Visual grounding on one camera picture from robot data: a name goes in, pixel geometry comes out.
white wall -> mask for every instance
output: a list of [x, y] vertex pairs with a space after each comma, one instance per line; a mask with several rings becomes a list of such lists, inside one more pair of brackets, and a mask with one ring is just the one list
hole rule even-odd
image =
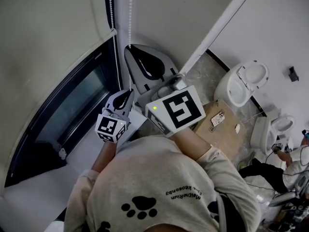
[[[258, 59], [270, 71], [267, 84], [254, 97], [262, 105], [275, 104], [296, 118], [295, 146], [309, 129], [309, 0], [246, 0], [219, 34], [210, 50], [228, 67]], [[299, 82], [287, 69], [295, 67]]]
[[109, 39], [105, 0], [0, 0], [0, 194], [28, 123], [63, 78]]
[[[180, 70], [221, 16], [231, 0], [133, 0], [132, 43], [145, 44], [168, 54]], [[129, 0], [115, 0], [118, 52], [124, 85], [128, 71]]]
[[67, 207], [77, 177], [66, 165], [5, 188], [0, 227], [5, 232], [43, 232]]

toilet seat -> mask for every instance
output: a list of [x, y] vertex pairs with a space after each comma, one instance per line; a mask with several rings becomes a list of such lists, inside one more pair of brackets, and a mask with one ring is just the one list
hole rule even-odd
[[282, 116], [275, 119], [271, 123], [272, 129], [278, 132], [278, 135], [283, 135], [289, 132], [295, 125], [295, 118], [293, 116]]
[[264, 63], [253, 60], [243, 64], [237, 75], [248, 90], [255, 91], [268, 81], [269, 70]]

white toilet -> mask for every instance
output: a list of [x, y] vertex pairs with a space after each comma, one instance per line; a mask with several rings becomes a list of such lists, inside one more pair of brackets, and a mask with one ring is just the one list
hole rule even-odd
[[222, 78], [215, 90], [214, 100], [223, 99], [231, 108], [242, 107], [268, 79], [266, 64], [257, 60], [239, 64]]
[[294, 117], [281, 116], [280, 109], [267, 113], [267, 117], [258, 117], [251, 135], [250, 146], [259, 148], [264, 154], [269, 155], [277, 136], [287, 134], [294, 125]]

paw print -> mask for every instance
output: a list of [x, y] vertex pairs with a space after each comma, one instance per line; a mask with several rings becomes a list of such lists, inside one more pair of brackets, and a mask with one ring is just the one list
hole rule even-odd
[[111, 225], [109, 222], [101, 222], [101, 226], [98, 229], [97, 232], [110, 232], [108, 229], [111, 228]]
[[[146, 198], [143, 196], [134, 197], [132, 199], [132, 202], [135, 204], [136, 208], [140, 211], [137, 215], [137, 218], [140, 220], [143, 220], [145, 217], [147, 217], [147, 213], [145, 211], [153, 208], [156, 204], [155, 198]], [[131, 218], [135, 215], [136, 211], [131, 209], [131, 206], [128, 203], [125, 203], [121, 206], [121, 209], [123, 211], [128, 211], [126, 216], [128, 218]], [[151, 209], [148, 213], [150, 217], [155, 217], [157, 214], [156, 209]]]

floor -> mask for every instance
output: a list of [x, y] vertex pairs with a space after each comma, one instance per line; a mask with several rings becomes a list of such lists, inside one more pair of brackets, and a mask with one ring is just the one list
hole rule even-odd
[[[207, 53], [201, 56], [194, 67], [185, 76], [188, 85], [195, 85], [197, 93], [203, 103], [203, 105], [213, 100], [214, 91], [219, 84], [222, 77], [226, 74], [226, 71]], [[250, 137], [253, 131], [255, 120], [259, 114], [259, 110], [254, 105], [254, 103], [249, 100], [243, 107], [235, 111], [235, 114], [243, 122], [246, 128], [246, 137], [239, 150], [232, 161], [234, 166], [237, 167], [241, 160], [244, 160], [250, 156], [251, 153], [255, 152], [256, 157], [261, 161], [265, 162], [266, 155], [264, 155], [261, 150], [254, 150], [250, 147]], [[149, 121], [147, 120], [138, 130], [138, 137], [157, 135], [161, 132]], [[271, 189], [271, 186], [262, 177], [247, 177], [246, 182], [255, 192], [259, 203], [261, 204], [261, 210], [263, 212], [262, 219], [268, 221], [274, 220], [280, 207], [271, 208], [268, 207], [268, 202], [274, 196], [274, 191], [267, 190]]]

